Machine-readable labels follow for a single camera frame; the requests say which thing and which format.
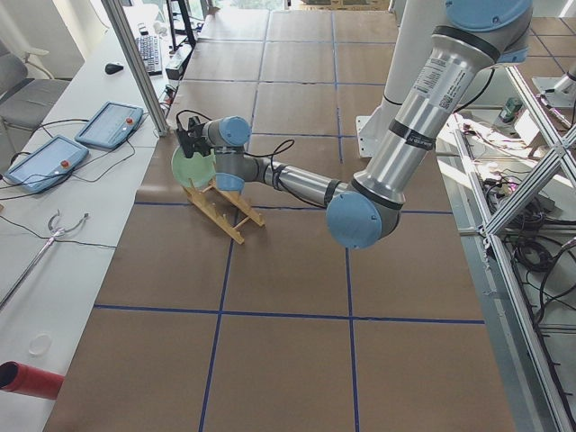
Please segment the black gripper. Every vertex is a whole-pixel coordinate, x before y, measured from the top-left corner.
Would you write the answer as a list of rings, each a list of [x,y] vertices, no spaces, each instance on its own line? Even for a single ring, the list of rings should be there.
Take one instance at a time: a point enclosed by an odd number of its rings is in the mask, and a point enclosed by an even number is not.
[[[193,131],[192,136],[188,132],[181,132],[179,145],[186,158],[192,158],[194,153],[199,153],[202,157],[208,157],[212,153],[212,144],[207,136],[198,130]]]

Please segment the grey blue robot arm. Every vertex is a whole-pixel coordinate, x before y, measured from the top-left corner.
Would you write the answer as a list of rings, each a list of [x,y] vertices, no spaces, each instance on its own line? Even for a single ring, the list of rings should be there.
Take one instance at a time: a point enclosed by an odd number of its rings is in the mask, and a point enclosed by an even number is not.
[[[383,99],[363,119],[358,135],[371,143],[373,155],[348,183],[273,155],[249,155],[251,130],[238,116],[201,121],[193,114],[176,127],[179,145],[187,158],[214,156],[221,190],[269,185],[324,208],[340,245],[368,248],[398,226],[409,180],[477,74],[524,61],[532,15],[529,1],[407,2],[389,83],[400,100]]]

